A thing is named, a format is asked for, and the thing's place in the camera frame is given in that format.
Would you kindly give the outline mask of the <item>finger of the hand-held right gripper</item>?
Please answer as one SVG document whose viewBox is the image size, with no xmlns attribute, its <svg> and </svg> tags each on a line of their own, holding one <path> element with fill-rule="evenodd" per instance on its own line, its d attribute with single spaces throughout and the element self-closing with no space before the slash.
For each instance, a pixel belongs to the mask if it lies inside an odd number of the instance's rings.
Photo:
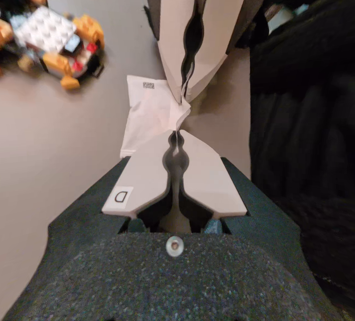
<svg viewBox="0 0 355 321">
<path fill-rule="evenodd" d="M 168 85 L 181 103 L 185 30 L 193 17 L 195 0 L 161 0 L 158 49 Z"/>
<path fill-rule="evenodd" d="M 227 58 L 244 0 L 206 0 L 202 13 L 202 43 L 194 57 L 193 72 L 186 85 L 185 100 L 193 101 L 209 84 Z"/>
</svg>

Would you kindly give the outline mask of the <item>white paper bag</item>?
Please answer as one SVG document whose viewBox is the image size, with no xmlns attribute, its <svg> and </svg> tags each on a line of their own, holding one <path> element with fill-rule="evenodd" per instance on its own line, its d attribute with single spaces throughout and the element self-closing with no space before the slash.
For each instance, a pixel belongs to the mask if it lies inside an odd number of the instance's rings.
<svg viewBox="0 0 355 321">
<path fill-rule="evenodd" d="M 191 112 L 183 99 L 178 103 L 166 80 L 127 75 L 130 111 L 120 158 L 131 156 L 140 146 L 167 130 L 178 130 Z"/>
</svg>

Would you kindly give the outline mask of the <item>yellow lego car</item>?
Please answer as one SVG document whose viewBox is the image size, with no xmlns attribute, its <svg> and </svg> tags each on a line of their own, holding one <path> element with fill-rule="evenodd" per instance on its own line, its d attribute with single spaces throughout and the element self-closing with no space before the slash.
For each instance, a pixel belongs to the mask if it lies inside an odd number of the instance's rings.
<svg viewBox="0 0 355 321">
<path fill-rule="evenodd" d="M 41 67 L 67 91 L 102 73 L 104 32 L 94 18 L 57 13 L 48 0 L 0 0 L 0 11 L 1 57 L 16 56 L 22 71 Z"/>
</svg>

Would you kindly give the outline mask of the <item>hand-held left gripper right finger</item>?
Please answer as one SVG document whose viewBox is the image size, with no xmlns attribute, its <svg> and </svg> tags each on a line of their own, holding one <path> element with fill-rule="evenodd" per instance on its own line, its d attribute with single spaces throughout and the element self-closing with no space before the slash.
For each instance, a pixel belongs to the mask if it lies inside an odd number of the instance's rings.
<svg viewBox="0 0 355 321">
<path fill-rule="evenodd" d="M 247 208 L 215 150 L 180 130 L 179 153 L 179 210 L 192 232 L 204 229 L 212 219 L 246 216 Z"/>
</svg>

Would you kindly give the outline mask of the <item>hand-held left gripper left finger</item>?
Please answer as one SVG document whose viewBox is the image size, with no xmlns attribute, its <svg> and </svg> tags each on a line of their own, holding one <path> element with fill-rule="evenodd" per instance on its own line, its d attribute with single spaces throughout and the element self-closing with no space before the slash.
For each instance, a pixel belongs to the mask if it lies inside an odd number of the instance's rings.
<svg viewBox="0 0 355 321">
<path fill-rule="evenodd" d="M 144 143 L 129 157 L 106 199 L 105 215 L 140 219 L 155 230 L 173 206 L 173 186 L 168 162 L 176 132 L 168 130 Z"/>
</svg>

